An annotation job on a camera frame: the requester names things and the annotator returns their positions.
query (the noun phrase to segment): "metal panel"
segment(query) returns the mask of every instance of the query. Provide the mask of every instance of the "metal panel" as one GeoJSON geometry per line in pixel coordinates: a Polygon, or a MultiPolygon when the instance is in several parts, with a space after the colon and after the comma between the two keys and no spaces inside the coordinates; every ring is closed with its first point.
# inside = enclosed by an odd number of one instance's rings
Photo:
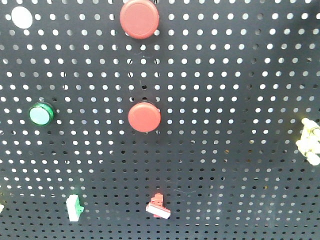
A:
{"type": "Polygon", "coordinates": [[[1,1],[0,239],[319,239],[318,167],[295,145],[319,122],[319,1],[157,1],[145,40],[120,0],[1,1]],[[143,98],[148,134],[127,119],[143,98]],[[39,127],[42,99],[58,114],[39,127]],[[170,219],[145,212],[155,193],[170,219]]]}

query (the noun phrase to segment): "round red button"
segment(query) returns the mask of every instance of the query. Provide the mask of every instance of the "round red button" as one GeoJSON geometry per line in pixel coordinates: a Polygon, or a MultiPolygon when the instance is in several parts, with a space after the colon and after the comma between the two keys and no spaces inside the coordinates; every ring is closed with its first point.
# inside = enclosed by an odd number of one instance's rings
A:
{"type": "Polygon", "coordinates": [[[120,12],[123,30],[134,39],[146,39],[157,30],[159,12],[150,0],[130,0],[120,12]]]}
{"type": "Polygon", "coordinates": [[[159,126],[161,114],[153,104],[140,102],[130,109],[128,120],[132,128],[139,132],[147,133],[159,126]]]}

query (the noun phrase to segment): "green button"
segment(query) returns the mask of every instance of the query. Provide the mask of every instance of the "green button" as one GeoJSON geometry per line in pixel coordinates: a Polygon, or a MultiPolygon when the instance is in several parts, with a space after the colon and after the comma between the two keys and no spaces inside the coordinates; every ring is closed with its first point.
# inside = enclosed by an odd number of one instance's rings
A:
{"type": "Polygon", "coordinates": [[[37,102],[29,109],[30,120],[39,126],[49,124],[55,117],[54,108],[44,101],[37,102]]]}

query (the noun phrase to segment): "red and white clip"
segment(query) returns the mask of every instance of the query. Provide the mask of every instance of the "red and white clip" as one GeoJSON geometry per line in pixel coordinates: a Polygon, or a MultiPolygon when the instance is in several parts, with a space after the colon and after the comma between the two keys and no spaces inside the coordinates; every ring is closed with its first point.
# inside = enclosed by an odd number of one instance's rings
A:
{"type": "Polygon", "coordinates": [[[171,211],[163,206],[164,196],[161,193],[157,193],[151,198],[151,202],[146,206],[145,210],[148,213],[153,214],[154,218],[168,219],[171,215],[171,211]]]}

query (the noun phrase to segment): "black perforated panel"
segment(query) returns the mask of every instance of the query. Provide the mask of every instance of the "black perforated panel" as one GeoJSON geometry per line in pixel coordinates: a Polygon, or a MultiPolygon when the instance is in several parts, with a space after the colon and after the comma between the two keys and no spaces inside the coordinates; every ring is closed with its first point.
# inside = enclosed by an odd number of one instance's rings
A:
{"type": "Polygon", "coordinates": [[[319,122],[319,1],[157,0],[145,40],[123,4],[1,0],[0,239],[318,240],[318,167],[295,142],[319,122]],[[162,115],[148,134],[127,119],[142,100],[162,115]],[[155,193],[170,219],[145,212],[155,193]]]}

